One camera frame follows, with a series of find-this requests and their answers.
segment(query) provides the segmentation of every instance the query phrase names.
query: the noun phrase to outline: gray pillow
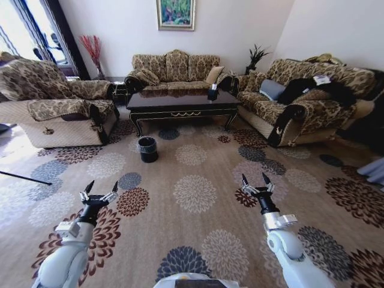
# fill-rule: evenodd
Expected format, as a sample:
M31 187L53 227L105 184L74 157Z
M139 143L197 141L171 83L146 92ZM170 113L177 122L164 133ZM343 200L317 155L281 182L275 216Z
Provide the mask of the gray pillow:
M273 81L273 80L264 80L261 87L260 93L267 96L270 100L276 101L281 93L286 89L285 86Z

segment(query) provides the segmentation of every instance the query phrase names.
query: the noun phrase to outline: table leg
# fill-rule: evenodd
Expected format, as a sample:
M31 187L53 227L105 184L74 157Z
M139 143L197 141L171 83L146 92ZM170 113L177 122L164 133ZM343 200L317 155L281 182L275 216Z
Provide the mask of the table leg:
M132 124L134 125L134 127L136 128L136 131L137 131L136 136L141 137L143 135L143 132L142 132L142 128L140 127L138 117L136 117L134 114L130 113L130 120L131 120Z
M235 120L237 114L238 114L238 111L235 111L231 115L229 115L228 120L227 120L226 125L225 125L226 131L229 131L229 126L232 124L233 120Z

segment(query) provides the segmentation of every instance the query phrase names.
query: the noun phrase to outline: patterned sofa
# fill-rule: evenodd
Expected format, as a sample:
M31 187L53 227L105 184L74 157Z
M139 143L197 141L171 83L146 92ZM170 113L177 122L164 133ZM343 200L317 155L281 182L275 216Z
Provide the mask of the patterned sofa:
M68 82L52 62L0 67L0 122L19 124L37 148L103 145L119 112L108 81Z
M151 91L157 95L179 95L180 91L199 91L208 89L210 84L205 79L214 66L219 66L220 58L215 55L189 55L180 50L171 51L165 55L133 55L132 66L135 70L149 69L160 80L157 86L142 87L138 82L126 78L125 84L129 94L142 89L149 94ZM221 83L226 77L224 73L219 75L217 83Z
M357 103L341 107L338 102L330 100L327 93L314 89L286 106L259 93L265 79L287 86L293 79L315 75L331 76L349 87L358 99ZM236 97L242 102L239 114L272 146L332 140L339 128L349 127L374 108L372 101L363 99L374 88L375 76L372 71L361 68L278 59L266 74L252 71L249 76L236 76L234 83Z

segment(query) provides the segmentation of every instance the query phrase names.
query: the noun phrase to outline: red dried branches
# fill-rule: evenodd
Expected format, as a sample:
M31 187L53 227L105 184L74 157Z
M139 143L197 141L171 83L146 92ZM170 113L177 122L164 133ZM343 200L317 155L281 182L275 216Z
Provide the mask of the red dried branches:
M101 41L100 38L95 35L83 35L80 36L80 41L88 51L89 55L92 58L92 61L96 66L100 66L100 50L101 50Z

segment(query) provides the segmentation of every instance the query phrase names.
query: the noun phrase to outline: wall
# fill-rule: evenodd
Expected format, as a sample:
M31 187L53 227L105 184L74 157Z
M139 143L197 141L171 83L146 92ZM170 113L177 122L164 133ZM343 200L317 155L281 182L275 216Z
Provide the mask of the wall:
M194 32L158 31L155 0L60 0L75 38L97 35L107 76L126 76L135 53L164 54L180 49L216 54L228 69L244 73L253 43L273 51L294 0L197 0ZM91 77L95 67L77 41ZM268 69L271 55L258 65Z
M332 53L350 66L384 70L380 0L296 0L273 56Z

